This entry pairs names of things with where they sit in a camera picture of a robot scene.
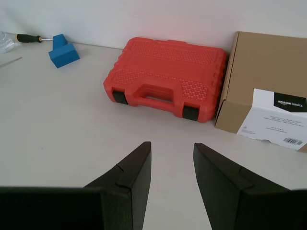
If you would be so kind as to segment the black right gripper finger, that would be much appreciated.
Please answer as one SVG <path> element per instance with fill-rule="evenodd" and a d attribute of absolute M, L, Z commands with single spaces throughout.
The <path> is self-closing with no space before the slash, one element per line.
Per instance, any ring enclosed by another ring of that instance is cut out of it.
<path fill-rule="evenodd" d="M 3 230 L 141 230 L 151 184 L 152 152 L 142 143 L 82 188 L 1 187 Z"/>
<path fill-rule="evenodd" d="M 290 190 L 202 143 L 193 161 L 213 230 L 305 230 L 307 191 Z"/>

